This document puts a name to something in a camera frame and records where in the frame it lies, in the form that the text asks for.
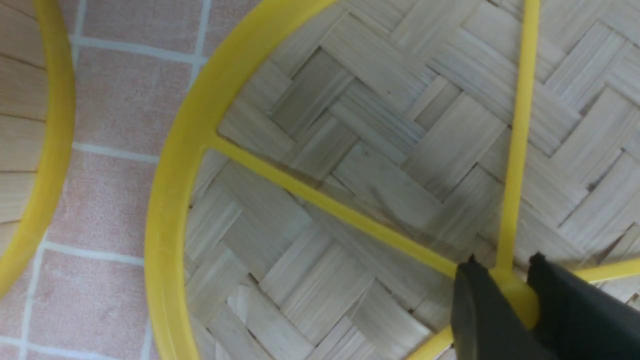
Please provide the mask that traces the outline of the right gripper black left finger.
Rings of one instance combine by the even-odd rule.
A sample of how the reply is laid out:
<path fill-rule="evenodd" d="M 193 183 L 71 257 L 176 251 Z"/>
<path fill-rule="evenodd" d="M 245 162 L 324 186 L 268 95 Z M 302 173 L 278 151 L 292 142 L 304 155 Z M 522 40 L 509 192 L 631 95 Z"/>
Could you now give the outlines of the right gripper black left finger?
<path fill-rule="evenodd" d="M 554 360 L 526 330 L 487 268 L 471 255 L 457 265 L 451 310 L 458 360 Z"/>

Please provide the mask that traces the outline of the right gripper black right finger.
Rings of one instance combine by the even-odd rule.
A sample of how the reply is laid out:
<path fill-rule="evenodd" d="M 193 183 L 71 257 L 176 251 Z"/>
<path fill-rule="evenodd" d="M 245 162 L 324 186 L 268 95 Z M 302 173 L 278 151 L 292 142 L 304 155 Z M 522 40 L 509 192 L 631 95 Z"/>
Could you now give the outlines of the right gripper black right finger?
<path fill-rule="evenodd" d="M 637 360 L 640 314 L 537 253 L 527 283 L 538 298 L 534 334 L 556 360 Z"/>

